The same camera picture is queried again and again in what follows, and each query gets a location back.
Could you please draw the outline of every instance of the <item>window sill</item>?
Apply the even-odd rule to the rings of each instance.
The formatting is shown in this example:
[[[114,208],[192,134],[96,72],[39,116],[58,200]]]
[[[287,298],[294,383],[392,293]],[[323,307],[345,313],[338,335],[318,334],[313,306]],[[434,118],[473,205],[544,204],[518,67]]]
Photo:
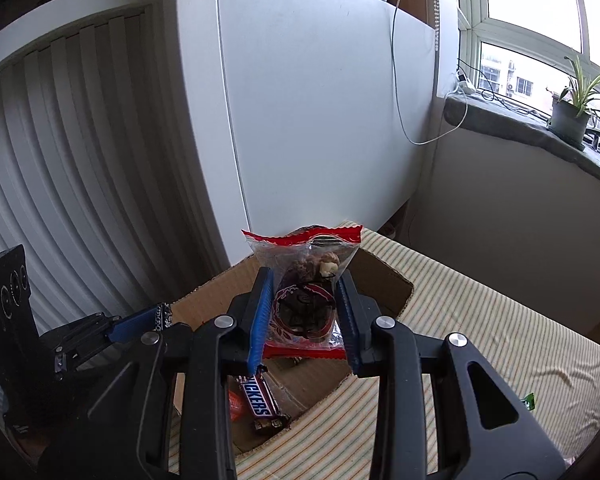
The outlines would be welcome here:
[[[468,110],[462,123],[465,130],[537,146],[562,160],[576,164],[600,181],[600,153],[589,146],[585,146],[584,151],[580,152],[547,130],[540,119],[520,115],[481,97],[468,96],[467,103]],[[464,96],[447,97],[443,115],[447,123],[458,126],[464,115]]]

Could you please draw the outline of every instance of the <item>power cord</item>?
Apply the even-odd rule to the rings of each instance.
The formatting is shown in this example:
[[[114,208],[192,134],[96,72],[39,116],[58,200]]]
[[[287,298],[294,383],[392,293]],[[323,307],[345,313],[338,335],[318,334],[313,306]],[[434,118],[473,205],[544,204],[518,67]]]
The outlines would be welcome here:
[[[485,100],[485,101],[497,101],[499,102],[503,107],[505,107],[507,110],[511,111],[511,112],[515,112],[518,113],[520,115],[533,115],[534,117],[537,117],[539,119],[542,119],[543,121],[546,120],[546,117],[544,117],[541,113],[540,110],[536,110],[533,107],[529,107],[529,108],[522,108],[522,107],[515,107],[510,105],[509,103],[507,103],[502,97],[500,97],[500,95],[493,89],[493,84],[491,84],[490,79],[485,75],[485,73],[482,70],[477,69],[475,66],[471,66],[470,64],[464,62],[462,59],[458,58],[458,61],[460,63],[462,63],[463,65],[465,65],[467,68],[470,68],[471,70],[475,70],[476,72],[479,72],[482,74],[482,76],[484,77],[484,80],[489,84],[491,89],[487,89],[487,88],[481,88],[478,91],[478,94],[481,95],[481,97]],[[466,76],[466,72],[462,69],[462,67],[460,67],[458,65],[458,70],[462,71],[462,73],[464,74],[464,76]]]
[[[449,97],[451,94],[455,94],[458,91],[462,92],[462,95],[464,95],[464,115],[462,116],[462,120],[458,123],[458,126],[453,127],[451,130],[449,130],[448,132],[445,132],[441,135],[438,135],[437,137],[434,137],[433,139],[429,139],[429,140],[425,140],[424,142],[416,142],[415,140],[411,140],[410,137],[407,134],[407,131],[404,129],[404,123],[402,122],[402,113],[400,111],[400,101],[398,99],[398,77],[397,77],[397,73],[395,70],[395,55],[394,55],[394,33],[395,33],[395,17],[398,14],[398,8],[400,7],[400,1],[398,0],[395,3],[395,10],[394,10],[394,18],[392,20],[392,24],[391,24],[391,66],[392,66],[392,71],[394,74],[394,92],[395,92],[395,106],[398,110],[398,118],[400,119],[400,127],[402,128],[402,132],[404,133],[404,136],[407,138],[407,140],[411,143],[414,144],[415,146],[424,146],[425,144],[429,144],[430,142],[434,142],[442,137],[444,137],[447,134],[450,134],[451,132],[456,131],[458,128],[460,128],[460,126],[462,125],[462,122],[464,122],[464,119],[466,118],[467,112],[469,111],[469,101],[467,100],[466,94],[464,93],[464,90],[462,89],[462,87],[460,86],[459,81],[456,83],[456,88],[454,88],[451,92],[448,92],[445,95],[445,99],[447,97]],[[440,132],[440,130],[442,129],[442,120],[440,121],[440,129],[438,130],[438,132]]]

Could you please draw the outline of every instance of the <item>striped fabric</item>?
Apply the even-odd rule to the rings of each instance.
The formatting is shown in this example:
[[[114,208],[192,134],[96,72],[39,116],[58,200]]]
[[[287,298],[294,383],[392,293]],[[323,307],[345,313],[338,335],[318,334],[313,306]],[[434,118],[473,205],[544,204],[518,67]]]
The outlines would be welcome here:
[[[180,415],[174,408],[171,417],[168,470],[176,474],[180,474],[180,421]]]
[[[399,319],[414,332],[464,333],[522,398],[565,458],[600,428],[600,346],[444,265],[364,230],[363,249],[400,272],[414,293]],[[424,381],[429,471],[436,468],[432,394]],[[238,477],[368,478],[378,380],[349,376],[289,430],[236,458]]]

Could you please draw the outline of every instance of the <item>white cable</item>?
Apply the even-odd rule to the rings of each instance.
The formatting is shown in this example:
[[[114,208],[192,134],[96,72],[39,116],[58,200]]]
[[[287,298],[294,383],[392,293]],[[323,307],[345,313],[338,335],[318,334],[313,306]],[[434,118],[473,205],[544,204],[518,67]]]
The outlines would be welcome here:
[[[398,118],[400,119],[400,127],[402,128],[402,132],[404,133],[404,136],[407,138],[407,140],[411,144],[414,144],[415,146],[424,146],[425,144],[429,144],[430,142],[434,142],[435,140],[438,140],[441,137],[444,137],[446,134],[450,134],[451,132],[456,131],[462,125],[464,120],[466,119],[467,112],[469,111],[469,101],[467,100],[464,90],[462,90],[462,88],[460,87],[460,84],[456,83],[456,88],[454,88],[451,92],[447,93],[445,95],[445,99],[447,97],[449,97],[451,94],[455,94],[456,92],[458,92],[458,90],[460,90],[462,92],[462,95],[464,95],[464,115],[462,116],[462,120],[458,123],[458,126],[453,127],[448,132],[445,132],[433,139],[425,140],[424,142],[415,142],[415,140],[411,140],[409,138],[409,136],[407,135],[407,131],[404,129],[404,123],[402,122],[402,113],[400,112],[400,101],[398,100],[398,76],[395,71],[394,33],[395,33],[395,17],[398,14],[399,6],[400,6],[400,0],[398,0],[395,3],[394,18],[393,18],[392,24],[391,24],[391,66],[392,66],[392,71],[394,73],[395,107],[398,110]]]

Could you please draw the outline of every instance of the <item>transparent plastic bag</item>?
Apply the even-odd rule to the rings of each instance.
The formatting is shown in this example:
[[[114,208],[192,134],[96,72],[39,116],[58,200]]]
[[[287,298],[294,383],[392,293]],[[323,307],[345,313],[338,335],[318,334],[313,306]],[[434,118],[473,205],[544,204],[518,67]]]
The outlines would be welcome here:
[[[312,226],[284,237],[244,232],[258,262],[274,273],[265,358],[346,358],[333,293],[360,246],[361,232],[362,226]]]

